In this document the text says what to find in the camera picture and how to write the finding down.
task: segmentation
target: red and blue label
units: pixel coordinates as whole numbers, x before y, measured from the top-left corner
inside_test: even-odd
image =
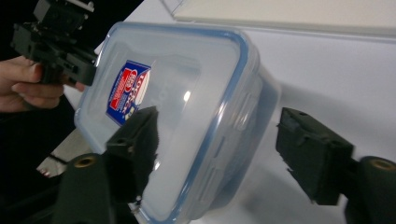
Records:
[[[149,84],[151,67],[127,61],[114,81],[107,102],[107,115],[122,125],[139,109]]]

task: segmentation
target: white table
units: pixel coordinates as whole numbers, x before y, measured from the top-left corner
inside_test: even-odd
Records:
[[[127,21],[176,22],[159,0],[146,0]],[[356,146],[357,160],[396,161],[396,39],[243,29],[280,84],[281,100],[233,202],[192,224],[346,223],[345,198],[338,207],[314,205],[287,172],[275,149],[280,109],[318,119]]]

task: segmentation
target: plastic food container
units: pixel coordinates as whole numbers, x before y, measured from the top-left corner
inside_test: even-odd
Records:
[[[278,96],[238,30],[120,22],[104,42],[76,124],[102,153],[131,114],[155,105],[158,159],[137,216],[187,223],[233,198]]]

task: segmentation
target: white surface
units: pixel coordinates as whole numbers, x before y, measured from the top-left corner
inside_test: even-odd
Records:
[[[64,86],[64,94],[66,95],[67,99],[69,100],[73,108],[77,109],[82,92],[79,92],[74,88]]]
[[[183,21],[396,36],[394,0],[163,0]]]
[[[174,22],[159,0],[130,21]],[[192,224],[345,223],[338,207],[309,202],[275,150],[281,106],[303,110],[356,146],[354,157],[396,161],[396,40],[246,28],[282,97],[233,203]]]

